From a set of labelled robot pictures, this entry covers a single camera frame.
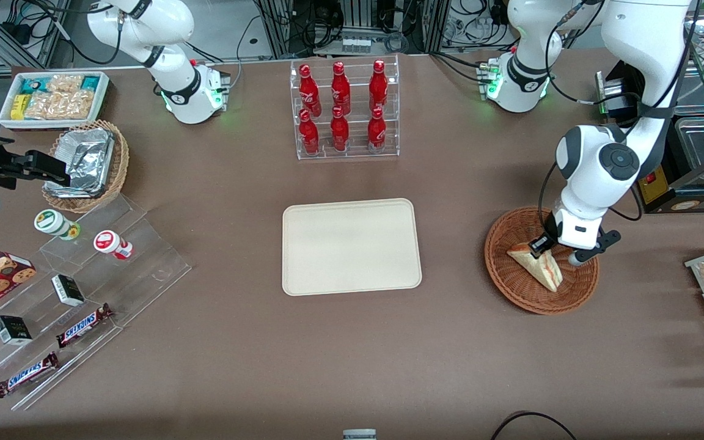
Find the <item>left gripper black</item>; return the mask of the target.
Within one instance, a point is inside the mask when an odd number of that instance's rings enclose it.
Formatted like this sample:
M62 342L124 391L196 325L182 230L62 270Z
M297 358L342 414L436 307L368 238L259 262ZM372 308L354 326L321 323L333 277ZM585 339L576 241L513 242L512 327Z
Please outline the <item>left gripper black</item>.
M540 236L530 242L530 254L540 257L553 248L555 243L564 247L602 252L620 241L617 230L600 232L601 218L592 220L579 218L569 211L552 211L544 218L545 236Z

